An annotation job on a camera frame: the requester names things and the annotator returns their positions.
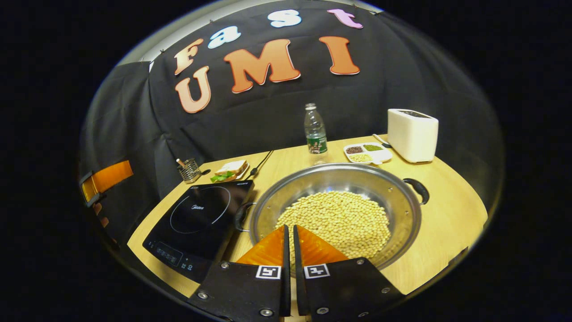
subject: orange strap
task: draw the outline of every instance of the orange strap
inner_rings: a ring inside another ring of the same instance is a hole
[[[98,193],[103,193],[132,175],[133,170],[128,160],[100,170],[81,184],[85,200],[89,202]]]

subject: bottle label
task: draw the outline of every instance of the bottle label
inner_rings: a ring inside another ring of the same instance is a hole
[[[328,151],[325,136],[315,139],[306,138],[306,140],[308,141],[308,149],[311,154],[321,154]]]

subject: lettuce leaf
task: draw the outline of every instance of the lettuce leaf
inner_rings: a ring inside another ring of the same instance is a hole
[[[214,177],[212,177],[212,178],[210,179],[210,181],[211,181],[212,183],[215,183],[215,182],[217,182],[217,181],[224,181],[224,180],[226,180],[226,179],[228,179],[228,178],[230,178],[230,177],[232,177],[232,176],[234,176],[234,175],[235,175],[234,173],[232,173],[232,172],[230,172],[230,171],[227,171],[227,173],[225,173],[225,174],[223,174],[223,175],[215,175]]]

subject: sandwich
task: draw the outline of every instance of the sandwich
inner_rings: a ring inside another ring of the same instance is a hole
[[[218,171],[216,171],[210,181],[212,183],[232,181],[236,179],[238,175],[243,173],[247,168],[248,162],[246,160],[229,162],[223,165],[223,167]]]

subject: white toaster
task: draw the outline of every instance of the white toaster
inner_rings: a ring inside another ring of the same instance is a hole
[[[439,120],[410,109],[387,110],[387,141],[408,162],[432,161]]]

